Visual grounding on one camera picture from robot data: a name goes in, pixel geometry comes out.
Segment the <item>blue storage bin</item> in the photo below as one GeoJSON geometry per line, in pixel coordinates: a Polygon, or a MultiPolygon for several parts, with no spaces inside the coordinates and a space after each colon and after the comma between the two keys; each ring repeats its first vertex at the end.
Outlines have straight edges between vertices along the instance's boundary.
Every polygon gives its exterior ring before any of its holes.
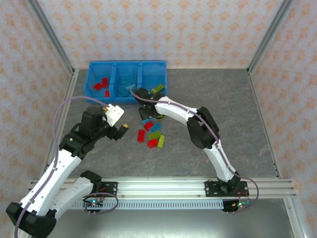
{"type": "Polygon", "coordinates": [[[131,84],[149,92],[163,84],[162,93],[167,95],[166,61],[93,61],[89,65],[84,94],[104,103],[135,103],[125,89],[131,84]],[[94,89],[97,83],[102,83],[103,77],[108,78],[108,87],[94,89]],[[105,90],[109,90],[110,97],[105,96],[105,90]]]}

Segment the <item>floor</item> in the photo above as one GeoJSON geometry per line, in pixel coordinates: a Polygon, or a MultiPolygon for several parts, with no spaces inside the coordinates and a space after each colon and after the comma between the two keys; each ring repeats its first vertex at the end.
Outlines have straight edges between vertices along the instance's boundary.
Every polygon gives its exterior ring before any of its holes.
{"type": "Polygon", "coordinates": [[[245,213],[220,210],[69,210],[49,238],[293,238],[283,199],[263,199],[245,213]]]}
{"type": "MultiPolygon", "coordinates": [[[[74,96],[83,95],[87,70],[80,70],[74,96]]],[[[223,148],[233,167],[243,176],[276,176],[273,159],[260,115],[244,69],[168,69],[169,97],[187,105],[209,109],[220,128],[223,148]]],[[[90,106],[85,100],[72,101],[63,135],[81,120],[90,106]]],[[[102,177],[113,176],[210,176],[215,170],[205,153],[195,147],[187,128],[164,118],[161,121],[165,144],[150,149],[137,142],[142,129],[138,104],[121,104],[125,114],[117,123],[129,125],[119,141],[99,140],[82,163],[72,172],[78,177],[91,170],[102,177]]]]}

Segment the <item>patterned wallpaper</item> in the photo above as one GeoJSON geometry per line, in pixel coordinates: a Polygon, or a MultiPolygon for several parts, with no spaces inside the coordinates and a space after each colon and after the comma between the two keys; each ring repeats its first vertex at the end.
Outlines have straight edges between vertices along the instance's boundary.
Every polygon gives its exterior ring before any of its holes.
{"type": "Polygon", "coordinates": [[[246,68],[282,0],[39,0],[74,67],[167,60],[246,68]]]}
{"type": "Polygon", "coordinates": [[[37,179],[69,74],[25,0],[0,1],[0,237],[4,213],[37,179]]]}
{"type": "Polygon", "coordinates": [[[252,80],[283,175],[317,234],[317,4],[295,0],[252,80]]]}

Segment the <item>cable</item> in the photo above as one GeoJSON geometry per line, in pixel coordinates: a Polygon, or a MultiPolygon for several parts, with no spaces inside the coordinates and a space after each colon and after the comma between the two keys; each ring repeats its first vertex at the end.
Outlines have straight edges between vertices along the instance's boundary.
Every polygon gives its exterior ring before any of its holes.
{"type": "Polygon", "coordinates": [[[207,123],[200,115],[198,115],[196,112],[193,112],[193,111],[187,109],[186,107],[183,107],[182,105],[179,105],[179,104],[177,104],[177,103],[175,103],[175,102],[158,101],[158,100],[151,100],[151,99],[141,98],[141,97],[139,97],[138,95],[136,95],[134,92],[132,92],[132,90],[136,90],[136,88],[130,88],[130,93],[133,95],[133,97],[135,97],[135,98],[137,98],[137,99],[139,99],[139,100],[142,100],[142,101],[144,101],[144,102],[170,104],[170,105],[173,105],[173,106],[177,106],[177,107],[183,109],[184,111],[189,112],[189,113],[195,115],[195,116],[207,127],[207,129],[209,130],[209,132],[212,134],[212,136],[213,136],[214,139],[216,140],[215,146],[216,146],[217,150],[219,151],[219,153],[220,153],[220,155],[221,155],[221,157],[222,157],[222,159],[223,159],[223,161],[224,161],[226,167],[229,169],[229,171],[230,171],[234,176],[236,176],[236,177],[238,177],[238,178],[240,178],[240,179],[245,179],[245,180],[251,181],[251,182],[255,185],[255,187],[256,187],[256,189],[257,189],[257,195],[256,195],[256,198],[255,198],[254,202],[253,202],[250,206],[248,206],[246,209],[243,209],[243,210],[241,210],[241,211],[236,211],[235,213],[244,212],[244,211],[246,211],[246,210],[248,210],[248,209],[250,209],[251,207],[254,206],[254,204],[257,202],[257,200],[258,200],[258,198],[259,198],[259,193],[260,193],[259,187],[258,187],[257,183],[256,183],[253,179],[251,179],[251,178],[243,177],[243,176],[240,176],[240,175],[236,174],[235,172],[233,172],[233,170],[229,167],[229,165],[228,165],[228,163],[227,163],[227,160],[225,159],[225,157],[224,157],[222,151],[220,150],[220,148],[219,148],[219,146],[218,146],[219,138],[215,135],[215,133],[213,132],[213,130],[211,129],[211,127],[208,125],[208,123],[207,123]]]}
{"type": "MultiPolygon", "coordinates": [[[[111,193],[108,193],[108,192],[95,192],[95,193],[88,194],[88,195],[86,195],[84,197],[87,198],[87,197],[95,196],[95,195],[108,195],[108,196],[114,197],[117,200],[117,203],[115,204],[114,207],[112,207],[112,208],[110,208],[108,210],[102,211],[102,212],[94,213],[95,215],[101,215],[101,214],[104,214],[104,213],[111,212],[119,205],[119,199],[117,198],[117,196],[113,195],[111,193]]],[[[90,212],[87,210],[87,206],[88,206],[88,204],[86,204],[86,206],[85,206],[85,212],[89,214],[90,212]]]]}
{"type": "Polygon", "coordinates": [[[31,197],[30,201],[25,205],[25,207],[23,208],[23,210],[20,213],[20,216],[18,217],[18,220],[16,221],[16,225],[15,225],[15,229],[14,229],[14,238],[18,238],[18,231],[19,231],[19,226],[22,220],[22,217],[25,213],[25,211],[29,208],[29,206],[31,205],[31,203],[34,201],[34,199],[39,195],[39,193],[43,190],[43,188],[46,186],[46,184],[48,184],[48,182],[50,181],[51,177],[53,176],[53,173],[55,172],[55,168],[57,166],[58,163],[58,142],[57,142],[57,135],[56,135],[56,122],[57,122],[57,116],[58,113],[60,112],[60,110],[62,109],[62,107],[68,103],[69,101],[73,100],[73,99],[87,99],[87,100],[91,100],[94,101],[96,103],[99,103],[101,105],[103,105],[104,107],[108,107],[109,105],[106,103],[103,103],[97,99],[91,98],[91,97],[86,97],[86,96],[75,96],[75,97],[71,97],[69,99],[66,99],[64,102],[62,102],[56,113],[54,116],[54,121],[53,121],[53,140],[54,140],[54,144],[55,144],[55,160],[54,160],[54,166],[52,171],[50,172],[49,176],[47,177],[47,179],[44,181],[44,183],[42,184],[42,186],[34,193],[34,195],[31,197]]]}

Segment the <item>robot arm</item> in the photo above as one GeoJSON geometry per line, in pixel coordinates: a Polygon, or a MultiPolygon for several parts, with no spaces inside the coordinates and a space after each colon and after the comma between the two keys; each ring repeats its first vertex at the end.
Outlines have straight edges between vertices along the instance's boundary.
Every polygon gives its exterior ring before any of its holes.
{"type": "Polygon", "coordinates": [[[228,161],[228,158],[221,146],[221,140],[219,139],[216,147],[216,140],[210,131],[195,115],[189,112],[192,111],[200,115],[213,130],[217,138],[219,138],[219,128],[207,108],[190,108],[170,100],[167,96],[164,96],[161,93],[154,93],[151,95],[144,88],[139,88],[135,92],[135,95],[142,99],[157,101],[154,103],[136,98],[136,100],[141,105],[143,105],[139,108],[141,119],[165,115],[183,123],[185,126],[187,126],[190,138],[194,145],[205,151],[212,165],[214,166],[217,173],[217,178],[221,183],[221,190],[227,195],[230,195],[231,192],[234,192],[237,189],[240,179],[229,170],[230,168],[233,172],[238,174],[228,161]],[[188,111],[176,106],[175,104],[180,105],[182,108],[185,108],[188,111]]]}
{"type": "Polygon", "coordinates": [[[119,106],[112,105],[107,108],[88,107],[86,109],[81,123],[75,125],[60,143],[56,168],[54,163],[51,163],[29,194],[20,203],[12,202],[7,207],[6,213],[14,225],[23,208],[29,203],[33,194],[40,189],[52,170],[55,171],[51,179],[27,208],[19,226],[35,238],[47,237],[55,227],[56,221],[69,206],[83,196],[99,191],[101,177],[86,171],[71,187],[56,196],[69,174],[94,148],[99,139],[107,136],[109,139],[118,140],[127,132],[126,124],[119,129],[114,126],[123,113],[124,111],[119,106]]]}

